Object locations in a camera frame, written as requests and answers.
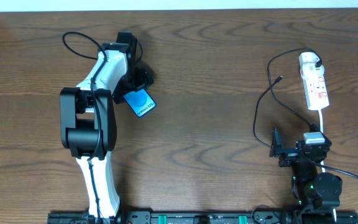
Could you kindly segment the blue Galaxy smartphone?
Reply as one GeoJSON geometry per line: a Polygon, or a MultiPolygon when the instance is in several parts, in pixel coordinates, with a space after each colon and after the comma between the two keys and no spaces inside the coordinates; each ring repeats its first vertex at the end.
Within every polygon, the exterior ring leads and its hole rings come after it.
{"type": "Polygon", "coordinates": [[[146,89],[129,92],[124,99],[138,118],[151,112],[157,105],[146,89]]]}

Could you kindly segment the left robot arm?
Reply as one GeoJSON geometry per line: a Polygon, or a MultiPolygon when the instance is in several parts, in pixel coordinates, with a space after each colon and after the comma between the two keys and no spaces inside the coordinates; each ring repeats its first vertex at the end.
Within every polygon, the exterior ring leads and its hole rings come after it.
{"type": "Polygon", "coordinates": [[[127,103],[141,118],[156,107],[148,88],[152,75],[139,66],[141,43],[131,32],[97,45],[95,65],[86,78],[60,92],[60,132],[64,148],[80,166],[94,223],[121,222],[121,199],[114,185],[111,156],[117,141],[114,105],[127,103]]]}

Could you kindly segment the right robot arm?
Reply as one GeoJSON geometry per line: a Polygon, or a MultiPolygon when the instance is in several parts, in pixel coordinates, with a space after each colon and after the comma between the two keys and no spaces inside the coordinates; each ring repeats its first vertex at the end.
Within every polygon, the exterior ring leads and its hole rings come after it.
{"type": "Polygon", "coordinates": [[[311,212],[332,213],[340,206],[342,179],[329,172],[318,172],[332,142],[320,131],[304,133],[295,147],[284,148],[278,129],[273,128],[269,156],[278,158],[280,167],[291,167],[293,190],[300,205],[311,212]]]}

